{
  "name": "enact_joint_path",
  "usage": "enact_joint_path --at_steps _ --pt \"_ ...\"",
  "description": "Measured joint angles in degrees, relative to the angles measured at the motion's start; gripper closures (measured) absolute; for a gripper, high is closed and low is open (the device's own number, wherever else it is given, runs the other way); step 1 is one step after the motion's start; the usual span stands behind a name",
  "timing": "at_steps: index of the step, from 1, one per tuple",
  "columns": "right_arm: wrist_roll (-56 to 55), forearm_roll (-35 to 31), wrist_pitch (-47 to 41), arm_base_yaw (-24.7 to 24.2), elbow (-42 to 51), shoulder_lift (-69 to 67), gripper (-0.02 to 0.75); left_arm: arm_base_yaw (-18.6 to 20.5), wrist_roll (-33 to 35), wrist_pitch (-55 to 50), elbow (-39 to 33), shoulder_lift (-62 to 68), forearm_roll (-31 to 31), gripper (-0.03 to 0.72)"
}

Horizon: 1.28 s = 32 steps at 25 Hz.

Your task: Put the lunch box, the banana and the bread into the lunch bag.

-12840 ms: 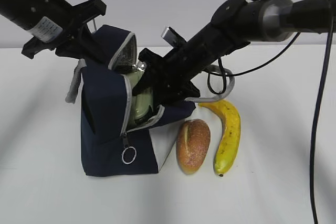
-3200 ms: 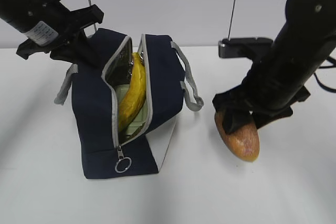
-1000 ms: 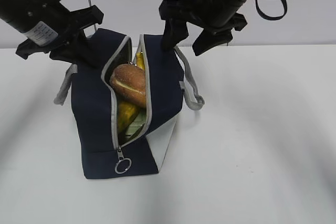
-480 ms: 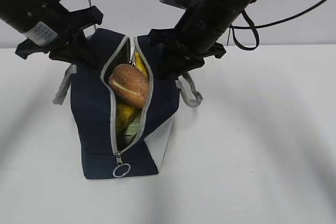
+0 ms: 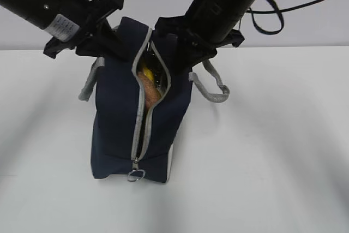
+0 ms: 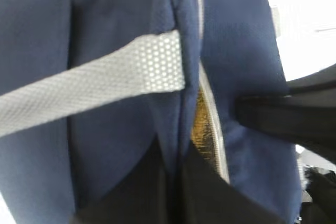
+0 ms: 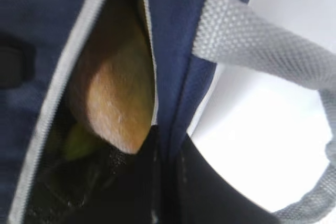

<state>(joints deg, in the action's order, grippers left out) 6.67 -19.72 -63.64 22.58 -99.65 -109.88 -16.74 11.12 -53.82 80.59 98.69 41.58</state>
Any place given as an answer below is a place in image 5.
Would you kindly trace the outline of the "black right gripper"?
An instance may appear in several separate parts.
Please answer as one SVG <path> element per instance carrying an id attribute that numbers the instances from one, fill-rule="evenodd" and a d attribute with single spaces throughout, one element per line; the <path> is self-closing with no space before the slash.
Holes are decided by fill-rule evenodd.
<path id="1" fill-rule="evenodd" d="M 243 0 L 193 0 L 184 15 L 158 18 L 155 30 L 163 35 L 160 54 L 172 61 L 177 51 L 177 80 L 215 57 L 216 48 L 240 46 L 243 35 L 234 26 L 242 16 Z"/>

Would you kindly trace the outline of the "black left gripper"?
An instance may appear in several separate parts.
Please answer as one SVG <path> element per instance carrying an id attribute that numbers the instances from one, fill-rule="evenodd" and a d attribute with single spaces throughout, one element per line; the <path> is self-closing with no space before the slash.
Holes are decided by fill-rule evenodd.
<path id="1" fill-rule="evenodd" d="M 56 58 L 65 49 L 78 56 L 109 57 L 131 61 L 133 19 L 121 19 L 111 27 L 107 17 L 123 8 L 124 0 L 62 0 L 59 13 L 45 29 L 53 38 L 44 54 Z"/>

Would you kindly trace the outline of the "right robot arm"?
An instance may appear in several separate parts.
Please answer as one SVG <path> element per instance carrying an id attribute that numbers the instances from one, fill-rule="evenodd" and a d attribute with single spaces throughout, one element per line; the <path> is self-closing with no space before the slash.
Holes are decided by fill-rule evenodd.
<path id="1" fill-rule="evenodd" d="M 183 16 L 160 17 L 155 30 L 177 37 L 172 70 L 179 74 L 216 56 L 217 49 L 238 47 L 244 37 L 235 25 L 255 0 L 193 0 Z M 278 11 L 273 0 L 267 0 Z"/>

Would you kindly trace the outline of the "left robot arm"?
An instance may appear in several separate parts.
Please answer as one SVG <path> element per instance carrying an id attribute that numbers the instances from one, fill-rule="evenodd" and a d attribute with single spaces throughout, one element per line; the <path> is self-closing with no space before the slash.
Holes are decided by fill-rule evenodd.
<path id="1" fill-rule="evenodd" d="M 79 56 L 126 61 L 126 44 L 107 21 L 123 4 L 124 0 L 1 0 L 2 7 L 52 35 L 44 54 L 53 59 L 69 49 Z"/>

